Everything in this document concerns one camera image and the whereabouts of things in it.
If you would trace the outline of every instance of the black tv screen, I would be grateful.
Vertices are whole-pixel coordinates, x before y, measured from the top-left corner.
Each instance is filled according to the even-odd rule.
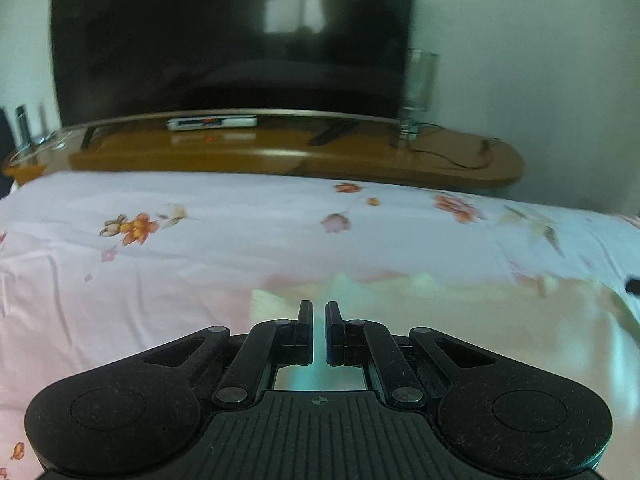
[[[65,126],[167,112],[398,117],[412,0],[52,0]]]

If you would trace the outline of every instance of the bedsheet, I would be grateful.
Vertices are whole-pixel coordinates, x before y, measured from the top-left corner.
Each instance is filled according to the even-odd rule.
[[[286,308],[306,294],[362,298],[361,311],[387,324],[429,312],[436,328],[456,335],[466,326],[476,344],[549,371],[591,369],[572,378],[614,415],[599,471],[640,478],[640,306],[624,292],[627,277],[640,276],[638,225],[361,182],[204,173],[38,179],[0,202],[0,477],[41,471],[22,418],[47,384],[206,326],[246,332],[271,319],[278,298]],[[524,300],[526,290],[543,299]],[[380,298],[394,306],[385,310]],[[500,330],[554,332],[562,344],[553,352],[535,338],[502,346]]]

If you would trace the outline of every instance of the black cable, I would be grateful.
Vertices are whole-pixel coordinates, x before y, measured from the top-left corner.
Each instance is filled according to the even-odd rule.
[[[427,135],[434,134],[435,132],[439,132],[440,130],[444,130],[444,126],[436,123],[420,123],[418,126],[435,126],[437,128],[437,130],[435,130],[434,132],[429,132],[427,133]]]
[[[432,126],[437,126],[441,130],[444,129],[439,124],[432,124]],[[409,143],[409,142],[407,143],[407,146],[409,147],[409,149],[412,152],[415,152],[415,153],[427,153],[428,155],[439,156],[440,158],[443,158],[448,163],[453,164],[455,167],[459,168],[460,170],[467,170],[467,171],[484,170],[485,168],[488,168],[491,165],[491,163],[494,161],[494,150],[492,149],[493,147],[491,145],[491,140],[490,139],[483,139],[482,140],[482,145],[480,147],[479,155],[484,155],[486,153],[488,155],[488,158],[484,163],[482,163],[479,166],[467,166],[465,164],[460,164],[459,162],[456,162],[452,158],[448,157],[447,155],[443,155],[442,153],[438,153],[438,152],[432,152],[431,150],[418,150],[418,149],[414,148],[411,145],[411,143]],[[437,169],[438,170],[450,170],[451,168],[437,168]]]
[[[81,150],[86,150],[89,147],[89,144],[91,144],[91,139],[93,139],[94,133],[97,129],[97,126],[89,126],[86,129],[84,137],[82,138],[82,144],[80,144]]]
[[[332,140],[338,139],[344,133],[349,130],[353,130],[356,126],[358,126],[358,121],[352,120],[340,120],[335,121],[329,126],[325,131],[316,135],[315,137],[309,139],[309,146],[324,146],[328,144]]]

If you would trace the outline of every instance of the black object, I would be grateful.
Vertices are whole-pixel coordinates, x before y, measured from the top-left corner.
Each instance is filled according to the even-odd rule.
[[[18,123],[18,129],[20,130],[20,147],[32,144],[33,138],[31,137],[29,120],[27,118],[27,108],[25,105],[20,105],[15,109],[15,120]]]
[[[630,278],[629,281],[626,282],[625,290],[629,294],[633,294],[634,296],[640,296],[640,279]]]
[[[324,132],[309,139],[309,146],[324,146],[332,140],[338,139],[340,136],[353,130],[358,125],[358,121],[338,120],[332,123]]]
[[[63,126],[190,110],[393,120],[412,0],[52,0]]]
[[[327,362],[367,390],[274,391],[312,359],[312,305],[248,335],[211,327],[59,381],[25,429],[67,478],[597,479],[603,400],[571,380],[429,328],[393,336],[327,304]]]
[[[4,108],[0,108],[0,160],[6,162],[14,151],[14,135],[6,118]],[[14,180],[10,176],[0,174],[0,198],[7,196],[11,192],[13,183]]]
[[[98,128],[96,126],[89,126],[82,136],[82,144],[80,144],[81,150],[86,150],[91,144],[91,140],[94,138],[94,133]]]

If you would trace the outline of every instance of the white wall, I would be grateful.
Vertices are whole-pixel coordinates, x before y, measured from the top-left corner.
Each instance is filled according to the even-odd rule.
[[[0,107],[14,132],[15,108],[27,105],[31,133],[60,127],[53,83],[50,0],[0,0]]]
[[[414,46],[441,55],[429,119],[510,142],[506,195],[640,209],[640,0],[416,0]],[[49,0],[0,0],[0,106],[60,125]]]

